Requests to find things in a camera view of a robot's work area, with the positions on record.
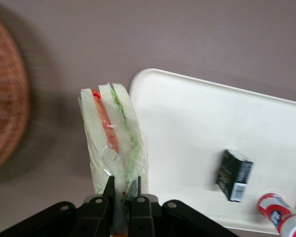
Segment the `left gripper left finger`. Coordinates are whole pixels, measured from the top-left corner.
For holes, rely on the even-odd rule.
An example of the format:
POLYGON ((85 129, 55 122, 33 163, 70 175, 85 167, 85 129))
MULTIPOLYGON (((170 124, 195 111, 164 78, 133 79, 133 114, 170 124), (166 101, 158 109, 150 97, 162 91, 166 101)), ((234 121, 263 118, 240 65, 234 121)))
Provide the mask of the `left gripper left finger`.
POLYGON ((109 237, 114 210, 114 177, 110 176, 103 194, 89 196, 76 210, 75 237, 109 237))

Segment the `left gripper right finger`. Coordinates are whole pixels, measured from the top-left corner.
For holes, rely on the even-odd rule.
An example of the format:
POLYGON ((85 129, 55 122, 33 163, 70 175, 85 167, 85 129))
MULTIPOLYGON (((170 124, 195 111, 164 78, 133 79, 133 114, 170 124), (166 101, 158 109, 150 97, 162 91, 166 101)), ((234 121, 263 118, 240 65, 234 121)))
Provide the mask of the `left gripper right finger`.
POLYGON ((159 205, 158 197, 142 193, 141 176, 131 183, 129 190, 129 236, 156 237, 153 209, 159 205))

